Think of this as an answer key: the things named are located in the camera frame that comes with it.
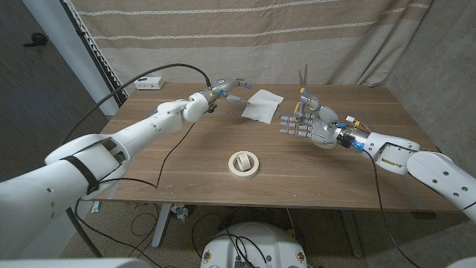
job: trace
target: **striped curtain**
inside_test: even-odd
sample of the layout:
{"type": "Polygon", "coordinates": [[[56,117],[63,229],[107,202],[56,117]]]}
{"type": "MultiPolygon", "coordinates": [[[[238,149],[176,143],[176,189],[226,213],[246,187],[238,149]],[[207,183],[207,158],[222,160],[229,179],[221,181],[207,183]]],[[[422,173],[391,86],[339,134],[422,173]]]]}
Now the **striped curtain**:
{"type": "MultiPolygon", "coordinates": [[[[72,0],[122,81],[168,63],[251,83],[382,82],[431,0],[72,0]]],[[[201,83],[182,68],[169,83],[201,83]]]]}

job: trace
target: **masking tape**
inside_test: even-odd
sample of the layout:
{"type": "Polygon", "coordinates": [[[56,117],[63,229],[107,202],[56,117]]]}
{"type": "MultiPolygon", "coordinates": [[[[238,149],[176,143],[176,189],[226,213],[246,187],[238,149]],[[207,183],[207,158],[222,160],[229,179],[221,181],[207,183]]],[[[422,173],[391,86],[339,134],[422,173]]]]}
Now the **masking tape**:
{"type": "Polygon", "coordinates": [[[247,171],[251,168],[250,159],[246,153],[238,153],[237,155],[238,167],[241,171],[247,171]]]}
{"type": "Polygon", "coordinates": [[[258,158],[253,153],[250,153],[248,151],[236,152],[230,157],[230,160],[228,160],[228,168],[230,169],[231,175],[233,175],[235,178],[238,178],[238,179],[251,179],[258,172],[259,166],[260,166],[260,161],[258,160],[258,158]],[[247,171],[237,170],[237,168],[235,167],[235,164],[238,161],[237,159],[239,154],[245,154],[248,157],[248,163],[250,164],[250,166],[251,164],[253,164],[250,170],[247,170],[247,171]]]}

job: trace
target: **paper towel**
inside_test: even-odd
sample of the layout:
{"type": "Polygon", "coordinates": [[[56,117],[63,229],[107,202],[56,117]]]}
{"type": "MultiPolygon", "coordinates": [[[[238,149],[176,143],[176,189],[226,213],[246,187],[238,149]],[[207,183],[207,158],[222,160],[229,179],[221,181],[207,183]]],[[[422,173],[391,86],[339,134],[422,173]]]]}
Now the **paper towel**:
{"type": "Polygon", "coordinates": [[[270,124],[277,105],[283,100],[284,98],[281,96],[260,89],[248,100],[250,104],[247,105],[241,116],[270,124]]]}

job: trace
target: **wooden table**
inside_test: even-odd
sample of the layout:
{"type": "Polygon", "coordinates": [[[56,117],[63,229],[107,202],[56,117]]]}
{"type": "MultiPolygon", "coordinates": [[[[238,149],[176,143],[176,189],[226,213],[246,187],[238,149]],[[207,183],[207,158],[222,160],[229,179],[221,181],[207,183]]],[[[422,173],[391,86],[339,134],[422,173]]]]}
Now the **wooden table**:
{"type": "MultiPolygon", "coordinates": [[[[114,133],[150,115],[165,101],[187,99],[204,88],[198,84],[167,84],[159,91],[133,92],[102,133],[114,133]]],[[[158,181],[162,162],[191,124],[155,141],[138,155],[126,177],[143,179],[158,189],[122,181],[98,200],[184,203],[200,205],[277,206],[292,208],[379,208],[373,166],[368,159],[343,147],[325,150],[308,138],[280,134],[280,116],[292,115],[299,98],[296,85],[254,85],[283,96],[270,124],[241,117],[243,105],[218,100],[215,112],[205,114],[170,154],[158,181]],[[235,152],[247,150],[260,160],[252,179],[236,179],[228,170],[235,152]]],[[[250,98],[257,90],[238,88],[235,95],[250,98]]],[[[332,107],[344,121],[347,115],[372,131],[418,142],[421,150],[434,143],[385,87],[308,86],[310,94],[332,107]]],[[[393,211],[456,211],[445,198],[411,176],[398,176],[378,167],[383,206],[393,211]]]]}

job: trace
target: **floor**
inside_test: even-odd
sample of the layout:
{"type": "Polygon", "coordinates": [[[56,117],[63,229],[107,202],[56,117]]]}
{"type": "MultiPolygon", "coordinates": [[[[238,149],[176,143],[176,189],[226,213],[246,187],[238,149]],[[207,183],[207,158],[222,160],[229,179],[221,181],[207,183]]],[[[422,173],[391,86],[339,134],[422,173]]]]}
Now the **floor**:
{"type": "MultiPolygon", "coordinates": [[[[189,206],[191,215],[183,223],[171,217],[164,240],[159,248],[152,248],[147,237],[155,225],[157,209],[153,204],[103,202],[100,212],[90,214],[86,222],[117,240],[140,245],[156,263],[165,267],[199,267],[200,259],[193,249],[191,230],[198,219],[209,213],[222,217],[235,207],[189,206]]],[[[340,211],[290,209],[297,238],[305,248],[309,265],[324,267],[412,267],[394,248],[385,230],[382,216],[376,211],[354,211],[365,257],[355,258],[340,211]]],[[[435,220],[418,220],[411,213],[386,213],[395,240],[405,254],[421,267],[446,267],[449,264],[476,255],[476,224],[464,215],[437,214],[435,220]]],[[[256,220],[275,224],[282,229],[290,227],[284,208],[240,208],[231,224],[256,220]]],[[[196,226],[194,238],[199,251],[219,232],[217,217],[206,217],[196,226]]],[[[108,238],[88,232],[97,248],[106,257],[126,257],[132,248],[108,238]]],[[[63,252],[62,258],[93,258],[93,254],[76,234],[63,252]]],[[[154,267],[144,256],[141,256],[154,267]]]]}

